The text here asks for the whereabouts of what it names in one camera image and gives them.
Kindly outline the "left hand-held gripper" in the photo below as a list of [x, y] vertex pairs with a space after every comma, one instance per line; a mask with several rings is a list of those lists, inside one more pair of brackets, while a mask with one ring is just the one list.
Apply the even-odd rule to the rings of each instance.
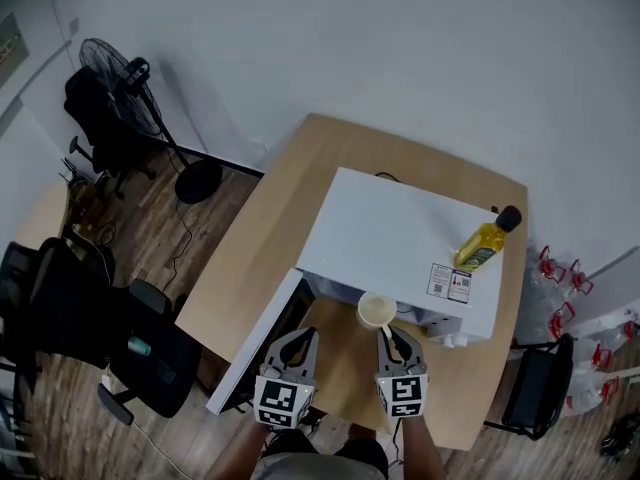
[[293, 429], [311, 406], [320, 335], [299, 328], [273, 341], [256, 377], [253, 400], [257, 422]]

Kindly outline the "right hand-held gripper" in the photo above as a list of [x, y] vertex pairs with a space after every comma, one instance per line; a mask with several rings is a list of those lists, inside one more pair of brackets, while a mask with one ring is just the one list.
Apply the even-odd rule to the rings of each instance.
[[[395, 370], [392, 345], [403, 361], [400, 370]], [[377, 354], [376, 390], [386, 416], [422, 416], [429, 378], [421, 344], [399, 327], [382, 327], [377, 332]]]

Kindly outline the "white cup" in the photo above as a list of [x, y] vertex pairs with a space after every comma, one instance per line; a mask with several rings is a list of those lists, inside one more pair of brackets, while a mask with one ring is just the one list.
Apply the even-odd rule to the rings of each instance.
[[363, 293], [356, 306], [356, 318], [360, 326], [371, 336], [381, 332], [391, 353], [394, 348], [391, 323], [396, 313], [397, 304], [393, 299], [371, 292]]

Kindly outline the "white microwave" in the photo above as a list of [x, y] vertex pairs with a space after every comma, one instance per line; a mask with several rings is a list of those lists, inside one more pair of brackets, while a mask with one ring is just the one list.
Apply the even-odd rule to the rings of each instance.
[[486, 211], [432, 192], [339, 168], [293, 268], [283, 277], [208, 402], [221, 413], [254, 400], [273, 341], [302, 326], [325, 297], [357, 306], [371, 292], [393, 299], [395, 318], [430, 339], [464, 347], [491, 338], [502, 276], [501, 252], [473, 273], [456, 270], [456, 251]]

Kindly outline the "person's right forearm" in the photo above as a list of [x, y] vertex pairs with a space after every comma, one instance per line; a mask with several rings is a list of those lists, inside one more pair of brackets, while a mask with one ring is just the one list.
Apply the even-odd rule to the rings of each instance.
[[422, 416], [404, 418], [404, 480], [447, 480], [443, 462]]

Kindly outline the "person's left forearm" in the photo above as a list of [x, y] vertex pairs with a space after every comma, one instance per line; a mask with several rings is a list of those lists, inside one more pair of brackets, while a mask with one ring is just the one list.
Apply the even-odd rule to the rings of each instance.
[[207, 472], [206, 480], [249, 480], [258, 463], [269, 427], [247, 420]]

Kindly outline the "person's black shorts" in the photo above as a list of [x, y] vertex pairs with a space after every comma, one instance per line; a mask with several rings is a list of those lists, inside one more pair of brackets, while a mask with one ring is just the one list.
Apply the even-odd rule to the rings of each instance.
[[[260, 459], [265, 460], [279, 455], [319, 454], [309, 438], [300, 429], [288, 429], [279, 432], [262, 452]], [[372, 436], [349, 437], [344, 445], [333, 454], [360, 465], [368, 465], [388, 480], [389, 462], [374, 434]]]

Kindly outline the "person's grey shirt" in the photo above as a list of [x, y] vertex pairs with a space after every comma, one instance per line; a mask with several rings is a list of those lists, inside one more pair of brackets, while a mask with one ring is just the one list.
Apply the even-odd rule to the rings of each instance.
[[379, 467], [360, 456], [278, 453], [262, 458], [251, 480], [388, 480]]

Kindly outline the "black folding chair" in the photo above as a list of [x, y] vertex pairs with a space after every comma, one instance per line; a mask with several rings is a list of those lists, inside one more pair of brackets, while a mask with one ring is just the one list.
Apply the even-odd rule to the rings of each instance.
[[560, 419], [573, 373], [575, 339], [563, 334], [555, 342], [512, 345], [522, 351], [520, 366], [501, 423], [486, 427], [541, 439]]

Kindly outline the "black office chair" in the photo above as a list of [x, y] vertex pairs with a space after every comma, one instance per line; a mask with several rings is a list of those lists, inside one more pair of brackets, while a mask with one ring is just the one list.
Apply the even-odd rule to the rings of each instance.
[[[161, 290], [141, 279], [127, 288], [115, 288], [118, 313], [108, 322], [115, 329], [107, 334], [106, 357], [124, 390], [115, 393], [100, 384], [98, 397], [121, 423], [134, 423], [126, 403], [138, 399], [165, 418], [177, 414], [186, 401], [202, 354], [202, 345], [178, 327], [171, 300]], [[127, 348], [137, 336], [151, 346], [148, 357]]]
[[107, 172], [117, 179], [115, 195], [124, 198], [121, 186], [131, 170], [143, 173], [149, 180], [156, 172], [147, 165], [151, 138], [137, 132], [111, 109], [112, 98], [90, 67], [82, 67], [65, 84], [64, 110], [84, 132], [92, 153], [78, 145], [75, 137], [69, 151], [80, 152], [96, 173]]
[[0, 356], [16, 365], [31, 392], [38, 352], [108, 365], [116, 337], [110, 289], [58, 238], [39, 249], [8, 244], [0, 261]]

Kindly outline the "group of clear water jugs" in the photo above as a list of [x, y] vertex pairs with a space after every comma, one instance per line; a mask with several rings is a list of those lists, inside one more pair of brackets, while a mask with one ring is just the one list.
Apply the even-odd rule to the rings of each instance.
[[[593, 284], [588, 278], [591, 275], [584, 272], [577, 259], [554, 258], [548, 246], [530, 249], [515, 342], [522, 345], [556, 341], [568, 333], [568, 324], [575, 318], [571, 301], [576, 294], [590, 293]], [[630, 343], [640, 342], [640, 323], [629, 321], [590, 336], [572, 337], [575, 339], [573, 373], [562, 417], [578, 416], [609, 402], [619, 389], [619, 380], [607, 380], [605, 371], [616, 352]]]

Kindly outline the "white water dispenser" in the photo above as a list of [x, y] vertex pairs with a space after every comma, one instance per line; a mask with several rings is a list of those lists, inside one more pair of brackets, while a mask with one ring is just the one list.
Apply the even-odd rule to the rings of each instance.
[[593, 273], [588, 295], [571, 301], [575, 318], [567, 332], [576, 338], [614, 329], [629, 321], [640, 323], [640, 245]]

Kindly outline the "black floor equipment bundle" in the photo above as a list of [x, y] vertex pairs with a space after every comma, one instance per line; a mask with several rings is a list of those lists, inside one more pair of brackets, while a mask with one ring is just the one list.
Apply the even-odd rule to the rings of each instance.
[[640, 443], [640, 412], [617, 420], [602, 440], [599, 454], [610, 462], [619, 463]]

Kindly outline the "black standing fan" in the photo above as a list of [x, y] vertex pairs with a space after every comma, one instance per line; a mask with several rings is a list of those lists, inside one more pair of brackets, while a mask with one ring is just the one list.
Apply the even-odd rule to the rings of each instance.
[[212, 196], [222, 181], [221, 166], [209, 160], [190, 162], [166, 128], [161, 111], [148, 86], [150, 64], [142, 58], [127, 60], [109, 43], [98, 38], [82, 42], [80, 62], [95, 73], [106, 88], [111, 108], [140, 135], [165, 141], [183, 165], [175, 184], [179, 201], [193, 205]]

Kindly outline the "grey electrical wall panel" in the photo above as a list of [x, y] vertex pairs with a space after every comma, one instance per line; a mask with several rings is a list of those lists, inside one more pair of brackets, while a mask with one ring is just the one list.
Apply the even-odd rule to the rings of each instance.
[[13, 13], [0, 22], [0, 88], [28, 58], [29, 50]]

